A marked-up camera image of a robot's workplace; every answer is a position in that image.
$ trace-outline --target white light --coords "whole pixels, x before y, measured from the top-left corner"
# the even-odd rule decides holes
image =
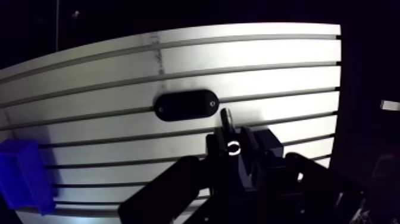
[[[239,144],[239,142],[238,141],[230,141],[227,144],[228,147],[231,147],[232,145],[236,145],[237,146],[237,150],[235,152],[228,152],[228,154],[230,156],[239,155],[240,154],[240,144]]]

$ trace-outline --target blue bin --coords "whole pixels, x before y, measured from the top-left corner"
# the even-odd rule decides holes
[[[0,190],[10,209],[33,206],[42,215],[54,210],[51,185],[35,141],[9,139],[0,144]]]

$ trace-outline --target mounting screw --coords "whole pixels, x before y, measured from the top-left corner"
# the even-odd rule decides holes
[[[78,10],[76,10],[74,13],[72,13],[71,17],[74,19],[78,19],[80,12]]]

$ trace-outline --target white slatwall panel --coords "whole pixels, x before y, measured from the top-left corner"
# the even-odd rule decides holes
[[[275,40],[213,43],[161,50],[167,73],[233,66],[340,61],[340,41]]]
[[[58,191],[58,209],[115,210],[116,204],[101,203],[126,200],[142,187],[126,183],[151,181],[173,161],[95,166],[203,154],[207,130],[220,125],[218,114],[161,121],[150,111],[159,94],[210,89],[223,101],[220,108],[231,109],[235,123],[251,124],[254,130],[270,128],[281,142],[333,134],[336,116],[330,113],[338,109],[335,88],[340,85],[340,66],[336,62],[341,54],[336,35],[340,27],[328,24],[193,27],[94,43],[27,61],[0,70],[0,140],[14,136],[53,144],[40,151]],[[119,114],[135,108],[144,111]],[[96,118],[99,113],[115,116]],[[265,126],[313,114],[317,117]],[[73,121],[77,116],[88,117]],[[197,129],[205,130],[189,133]],[[174,132],[181,133],[98,143]],[[93,143],[80,145],[83,141]],[[318,157],[330,154],[332,145],[333,137],[288,145],[285,153]],[[329,162],[329,158],[318,161],[326,167]],[[80,165],[90,167],[71,167]],[[112,183],[120,186],[106,186]],[[196,200],[192,206],[203,202]],[[41,217],[21,211],[18,215],[25,224],[120,223],[117,217]],[[177,223],[189,216],[183,213]]]
[[[141,186],[119,188],[61,188],[56,201],[78,202],[122,202],[141,189]],[[209,195],[207,189],[201,190],[199,196]]]
[[[331,88],[340,84],[340,67],[277,69],[190,77],[122,86],[35,101],[7,108],[11,123],[149,107],[154,96],[189,89],[212,90],[219,98]]]
[[[335,132],[336,116],[270,125],[282,142],[329,135]],[[207,134],[185,135],[111,144],[42,149],[46,165],[110,163],[179,157],[205,153]]]
[[[231,109],[236,123],[249,123],[335,111],[338,102],[339,93],[329,92],[227,103],[220,108]],[[18,138],[37,139],[41,143],[60,143],[208,128],[219,122],[218,114],[205,119],[168,123],[154,113],[141,113],[28,127],[16,130],[16,135]]]
[[[71,217],[71,216],[41,216],[40,214],[26,213],[22,211],[17,212],[21,221],[26,223],[43,223],[43,224],[120,224],[120,218],[104,218],[104,217]]]
[[[333,138],[322,139],[313,142],[306,142],[298,145],[285,147],[283,153],[298,153],[307,158],[314,158],[329,155],[332,152]]]
[[[239,35],[340,35],[340,26],[332,24],[311,23],[249,23],[219,26],[190,27],[184,29],[165,30],[158,32],[161,43],[186,41],[201,38],[216,38]],[[77,48],[35,58],[25,63],[1,70],[0,79],[15,76],[19,73],[38,69],[51,64],[73,60],[78,57],[98,55],[105,52],[118,51],[151,44],[151,34],[128,36],[93,43]]]

